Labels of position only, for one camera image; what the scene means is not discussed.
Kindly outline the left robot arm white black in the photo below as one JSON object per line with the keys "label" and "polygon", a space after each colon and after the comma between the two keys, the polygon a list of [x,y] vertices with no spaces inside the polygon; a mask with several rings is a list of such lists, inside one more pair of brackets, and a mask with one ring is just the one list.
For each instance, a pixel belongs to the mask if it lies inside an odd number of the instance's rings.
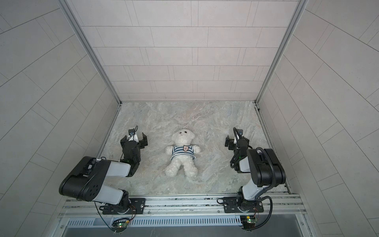
{"label": "left robot arm white black", "polygon": [[142,214],[144,198],[130,198],[128,191],[107,186],[104,181],[107,177],[132,177],[141,162],[140,150],[148,146],[148,138],[142,134],[139,140],[136,129],[131,129],[120,144],[120,161],[83,157],[62,181],[59,193],[79,201],[101,203],[98,209],[104,215]]}

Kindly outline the white teddy bear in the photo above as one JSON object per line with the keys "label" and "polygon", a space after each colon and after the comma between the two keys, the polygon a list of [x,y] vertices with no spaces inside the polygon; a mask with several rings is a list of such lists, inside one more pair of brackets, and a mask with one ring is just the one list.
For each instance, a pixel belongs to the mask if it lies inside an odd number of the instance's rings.
{"label": "white teddy bear", "polygon": [[[181,129],[172,135],[172,142],[174,145],[167,146],[165,152],[171,157],[172,147],[175,145],[192,145],[192,141],[195,139],[195,134],[188,129]],[[197,145],[193,145],[194,155],[200,154],[201,148]],[[194,160],[189,156],[176,156],[170,159],[170,164],[165,168],[164,172],[169,177],[177,175],[181,167],[184,168],[184,173],[188,178],[195,178],[198,174],[198,170],[194,165]]]}

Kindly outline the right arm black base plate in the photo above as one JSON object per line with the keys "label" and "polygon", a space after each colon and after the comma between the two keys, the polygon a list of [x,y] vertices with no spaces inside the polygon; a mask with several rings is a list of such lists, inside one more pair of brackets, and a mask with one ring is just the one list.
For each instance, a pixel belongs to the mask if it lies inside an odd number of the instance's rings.
{"label": "right arm black base plate", "polygon": [[244,200],[238,197],[222,198],[225,213],[263,213],[263,206],[254,200]]}

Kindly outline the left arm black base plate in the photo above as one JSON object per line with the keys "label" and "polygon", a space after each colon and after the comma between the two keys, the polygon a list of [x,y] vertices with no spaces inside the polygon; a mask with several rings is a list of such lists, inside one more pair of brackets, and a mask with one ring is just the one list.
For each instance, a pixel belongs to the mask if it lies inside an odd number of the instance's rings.
{"label": "left arm black base plate", "polygon": [[106,203],[99,207],[104,215],[143,214],[145,198],[123,198],[119,204]]}

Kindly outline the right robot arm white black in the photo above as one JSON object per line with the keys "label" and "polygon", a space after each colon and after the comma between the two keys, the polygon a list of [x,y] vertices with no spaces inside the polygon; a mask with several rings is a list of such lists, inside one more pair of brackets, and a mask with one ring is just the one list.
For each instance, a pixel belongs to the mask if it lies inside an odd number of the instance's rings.
{"label": "right robot arm white black", "polygon": [[226,138],[225,146],[234,152],[230,167],[237,173],[251,176],[248,183],[240,187],[236,197],[222,198],[226,213],[262,213],[263,194],[284,184],[286,174],[273,149],[252,148],[243,130],[233,128],[235,137]]}

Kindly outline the blue white striped sweater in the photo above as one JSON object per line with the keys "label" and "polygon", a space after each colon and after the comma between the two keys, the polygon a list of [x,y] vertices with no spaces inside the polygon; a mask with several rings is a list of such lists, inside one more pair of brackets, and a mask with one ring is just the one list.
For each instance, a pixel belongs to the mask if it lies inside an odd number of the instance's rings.
{"label": "blue white striped sweater", "polygon": [[193,145],[175,145],[172,147],[171,159],[176,156],[189,156],[193,160],[196,158],[194,155]]}

